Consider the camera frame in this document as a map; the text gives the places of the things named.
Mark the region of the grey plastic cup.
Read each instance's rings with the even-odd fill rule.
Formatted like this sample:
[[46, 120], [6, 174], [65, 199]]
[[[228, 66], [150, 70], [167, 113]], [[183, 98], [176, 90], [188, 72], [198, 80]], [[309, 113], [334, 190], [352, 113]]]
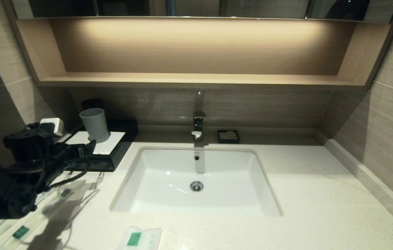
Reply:
[[79, 113], [91, 141], [103, 143], [110, 137], [105, 111], [101, 108], [87, 109]]

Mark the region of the white rectangular board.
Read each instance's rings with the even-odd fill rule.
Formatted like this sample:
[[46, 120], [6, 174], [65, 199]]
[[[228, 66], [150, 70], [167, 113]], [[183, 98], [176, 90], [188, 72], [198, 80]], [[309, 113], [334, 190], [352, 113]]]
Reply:
[[[120, 140], [125, 136], [125, 132], [110, 132], [109, 139], [102, 143], [97, 143], [94, 155], [109, 155], [116, 147]], [[66, 144], [89, 144], [89, 134], [86, 131], [78, 131], [65, 141]]]

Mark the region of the black amenity tray box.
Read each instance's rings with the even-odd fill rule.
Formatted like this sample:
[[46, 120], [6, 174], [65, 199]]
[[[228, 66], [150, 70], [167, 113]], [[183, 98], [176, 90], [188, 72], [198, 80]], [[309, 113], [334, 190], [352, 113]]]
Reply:
[[[117, 147], [109, 155], [93, 155], [91, 157], [91, 166], [81, 164], [79, 154], [79, 159], [74, 160], [73, 163], [71, 163], [66, 168], [66, 171], [83, 171], [86, 167], [88, 172], [114, 172], [117, 169], [121, 160], [123, 159], [132, 142], [139, 133], [138, 122], [136, 120], [107, 119], [106, 124], [108, 126], [109, 133], [111, 131], [126, 133], [125, 136], [117, 144]], [[86, 129], [84, 128], [84, 126], [82, 126], [78, 131], [86, 131]]]

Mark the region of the black plastic cup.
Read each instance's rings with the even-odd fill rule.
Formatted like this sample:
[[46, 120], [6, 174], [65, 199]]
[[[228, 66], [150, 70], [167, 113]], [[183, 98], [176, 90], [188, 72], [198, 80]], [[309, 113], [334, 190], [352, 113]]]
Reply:
[[88, 109], [105, 109], [103, 100], [99, 98], [87, 99], [81, 102], [83, 111]]

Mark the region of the white ceramic sink basin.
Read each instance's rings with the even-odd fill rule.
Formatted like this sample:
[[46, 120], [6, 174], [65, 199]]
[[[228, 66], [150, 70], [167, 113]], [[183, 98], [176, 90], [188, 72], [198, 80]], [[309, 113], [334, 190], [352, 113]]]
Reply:
[[[189, 185], [204, 188], [193, 192]], [[253, 151], [143, 148], [110, 207], [113, 212], [281, 217]]]

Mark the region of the wrapped toothbrush green label packet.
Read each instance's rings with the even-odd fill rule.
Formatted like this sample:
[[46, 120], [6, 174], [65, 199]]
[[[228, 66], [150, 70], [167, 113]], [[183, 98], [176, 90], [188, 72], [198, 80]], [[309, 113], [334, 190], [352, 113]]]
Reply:
[[53, 193], [51, 200], [44, 207], [32, 212], [28, 219], [17, 223], [3, 223], [0, 227], [0, 250], [14, 250], [26, 237], [54, 214], [72, 194], [72, 188], [62, 188]]

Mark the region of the small sachet green label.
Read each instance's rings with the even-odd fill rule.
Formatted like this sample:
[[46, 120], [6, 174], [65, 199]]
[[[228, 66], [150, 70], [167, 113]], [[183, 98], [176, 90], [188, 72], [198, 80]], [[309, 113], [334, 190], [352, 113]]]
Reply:
[[163, 230], [130, 226], [122, 234], [116, 250], [158, 250]]

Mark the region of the chrome faucet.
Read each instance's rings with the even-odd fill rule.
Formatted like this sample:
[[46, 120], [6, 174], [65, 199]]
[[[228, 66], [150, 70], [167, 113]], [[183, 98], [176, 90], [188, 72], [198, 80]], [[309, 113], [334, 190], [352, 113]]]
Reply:
[[203, 121], [206, 114], [202, 111], [195, 111], [193, 113], [193, 130], [191, 132], [194, 142], [203, 141]]

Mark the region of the black soap dish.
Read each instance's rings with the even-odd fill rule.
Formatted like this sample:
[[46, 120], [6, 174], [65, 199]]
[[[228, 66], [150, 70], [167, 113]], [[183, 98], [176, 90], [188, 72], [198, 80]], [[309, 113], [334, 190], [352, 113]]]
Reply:
[[218, 130], [217, 131], [217, 137], [218, 137], [218, 141], [221, 144], [239, 144], [240, 143], [240, 137], [239, 134], [236, 130], [232, 130], [232, 131], [236, 131], [237, 133], [237, 138], [228, 138], [225, 136], [225, 132], [229, 131], [229, 130]]

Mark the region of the mirror cabinet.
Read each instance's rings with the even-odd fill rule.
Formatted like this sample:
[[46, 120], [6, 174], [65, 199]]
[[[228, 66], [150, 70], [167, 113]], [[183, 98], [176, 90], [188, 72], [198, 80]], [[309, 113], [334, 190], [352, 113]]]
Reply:
[[390, 23], [393, 0], [10, 0], [18, 19], [160, 16]]

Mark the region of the wooden wall shelf niche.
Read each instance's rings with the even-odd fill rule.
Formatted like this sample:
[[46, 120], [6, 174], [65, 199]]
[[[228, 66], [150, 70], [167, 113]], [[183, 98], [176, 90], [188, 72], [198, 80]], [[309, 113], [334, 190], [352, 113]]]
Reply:
[[36, 84], [367, 90], [391, 24], [327, 19], [10, 17]]

